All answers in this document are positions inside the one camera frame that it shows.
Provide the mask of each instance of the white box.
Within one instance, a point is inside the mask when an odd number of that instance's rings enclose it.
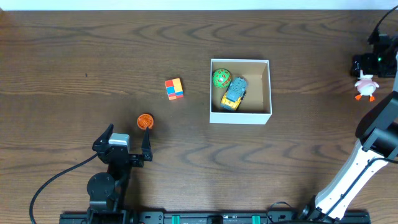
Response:
[[[218,124],[266,124],[272,115],[271,80],[268,60],[211,59],[210,65],[210,123]],[[237,111],[220,106],[227,89],[213,84],[213,72],[225,68],[232,78],[244,78],[248,87]]]

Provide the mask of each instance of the toy car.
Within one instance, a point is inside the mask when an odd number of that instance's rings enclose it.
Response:
[[[248,83],[243,78],[234,78],[221,100],[221,107],[236,111],[246,94],[247,87]]]

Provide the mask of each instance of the white duck toy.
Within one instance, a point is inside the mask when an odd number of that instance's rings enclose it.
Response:
[[[361,70],[359,80],[355,83],[356,89],[359,91],[359,95],[355,96],[355,99],[360,100],[362,96],[370,96],[369,101],[374,101],[372,94],[379,88],[379,84],[372,81],[373,75],[364,75]]]

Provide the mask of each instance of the wood grain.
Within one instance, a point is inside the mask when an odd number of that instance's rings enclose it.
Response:
[[[131,208],[265,210],[298,207],[347,160],[361,117],[351,57],[381,11],[4,12],[0,21],[0,217],[28,223],[29,202],[51,176],[93,154],[109,123],[132,136],[155,117],[154,161],[132,175]],[[396,31],[392,14],[381,29]],[[271,63],[273,115],[265,126],[208,124],[211,58]],[[181,77],[185,98],[169,101],[164,80]],[[391,80],[376,79],[381,100]],[[38,197],[39,223],[86,210],[98,159]],[[350,208],[395,223],[398,170],[383,168]]]

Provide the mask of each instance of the rubik's cube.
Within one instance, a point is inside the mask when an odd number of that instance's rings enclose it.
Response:
[[[179,78],[174,78],[173,80],[167,80],[166,91],[169,100],[175,100],[184,97],[184,92],[182,91],[181,80]]]

